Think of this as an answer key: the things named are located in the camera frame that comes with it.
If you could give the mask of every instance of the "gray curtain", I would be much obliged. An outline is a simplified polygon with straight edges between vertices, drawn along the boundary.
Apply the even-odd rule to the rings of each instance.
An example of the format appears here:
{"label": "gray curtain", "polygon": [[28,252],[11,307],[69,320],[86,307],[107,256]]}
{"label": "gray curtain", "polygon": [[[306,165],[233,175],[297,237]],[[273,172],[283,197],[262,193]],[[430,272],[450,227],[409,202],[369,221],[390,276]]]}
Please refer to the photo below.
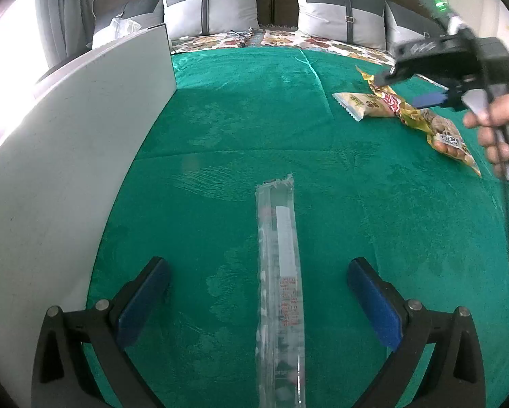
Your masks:
{"label": "gray curtain", "polygon": [[35,0],[37,24],[49,67],[92,42],[92,0]]}

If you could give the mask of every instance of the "snack package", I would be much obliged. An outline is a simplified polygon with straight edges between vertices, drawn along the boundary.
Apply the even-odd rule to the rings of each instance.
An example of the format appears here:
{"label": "snack package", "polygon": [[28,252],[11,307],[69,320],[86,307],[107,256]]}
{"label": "snack package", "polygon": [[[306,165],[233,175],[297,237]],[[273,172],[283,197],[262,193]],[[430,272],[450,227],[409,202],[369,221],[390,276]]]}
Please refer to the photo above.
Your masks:
{"label": "snack package", "polygon": [[405,99],[394,92],[389,86],[376,86],[373,75],[363,72],[358,67],[356,69],[362,74],[364,80],[368,82],[372,92],[389,106],[403,124],[412,129],[422,130],[427,134],[428,144],[435,151],[464,162],[478,176],[481,176],[474,157],[466,147],[453,121],[435,114],[428,108],[417,110],[406,103]]}
{"label": "snack package", "polygon": [[381,98],[371,93],[333,93],[332,96],[349,112],[356,121],[360,121],[365,116],[390,118],[394,112],[383,102]]}

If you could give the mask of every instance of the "white label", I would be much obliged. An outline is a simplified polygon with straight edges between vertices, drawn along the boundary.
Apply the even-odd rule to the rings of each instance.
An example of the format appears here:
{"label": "white label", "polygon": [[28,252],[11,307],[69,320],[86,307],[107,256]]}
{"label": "white label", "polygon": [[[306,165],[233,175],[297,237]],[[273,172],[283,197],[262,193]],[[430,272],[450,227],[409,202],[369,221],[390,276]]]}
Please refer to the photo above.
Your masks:
{"label": "white label", "polygon": [[275,208],[277,218],[277,245],[279,247],[279,275],[296,276],[291,210],[282,205]]}
{"label": "white label", "polygon": [[443,142],[444,144],[449,144],[452,147],[462,150],[462,146],[460,145],[459,140],[457,138],[455,138],[454,136],[444,135],[443,133],[438,133],[436,135],[436,139]]}

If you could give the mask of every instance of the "green cloth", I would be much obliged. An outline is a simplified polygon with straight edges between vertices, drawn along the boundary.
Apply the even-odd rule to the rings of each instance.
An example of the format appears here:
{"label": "green cloth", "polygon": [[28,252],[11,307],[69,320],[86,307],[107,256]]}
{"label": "green cloth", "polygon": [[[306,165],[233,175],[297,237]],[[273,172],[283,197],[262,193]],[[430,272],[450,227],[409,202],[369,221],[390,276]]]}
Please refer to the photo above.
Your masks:
{"label": "green cloth", "polygon": [[[481,179],[398,118],[355,122],[332,98],[370,91],[355,65],[382,69],[292,48],[174,57],[177,92],[120,188],[87,302],[113,297],[152,256],[169,261],[169,295],[127,350],[169,408],[258,406],[255,189],[288,173],[295,180],[308,406],[352,406],[387,357],[345,282],[358,256],[407,299],[446,312],[470,308],[488,407],[509,392],[500,185],[476,132],[464,129],[461,113],[435,109],[459,128]],[[437,90],[419,78],[393,88],[408,100]],[[86,350],[103,394],[118,406]]]}

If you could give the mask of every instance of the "hand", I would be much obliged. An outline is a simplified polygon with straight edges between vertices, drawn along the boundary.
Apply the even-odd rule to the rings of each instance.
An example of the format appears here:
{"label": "hand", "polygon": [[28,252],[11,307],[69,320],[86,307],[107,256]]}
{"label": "hand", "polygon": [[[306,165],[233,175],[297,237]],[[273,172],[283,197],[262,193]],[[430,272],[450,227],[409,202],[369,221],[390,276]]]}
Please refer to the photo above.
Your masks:
{"label": "hand", "polygon": [[477,115],[468,112],[462,122],[468,129],[481,126],[478,131],[478,142],[485,147],[485,158],[493,164],[493,171],[499,177],[504,173],[500,163],[509,161],[509,145],[505,142],[498,143],[502,158],[500,161],[495,132],[491,127],[509,123],[509,94],[498,97],[491,103],[491,116],[492,118],[489,118],[486,111],[481,111]]}

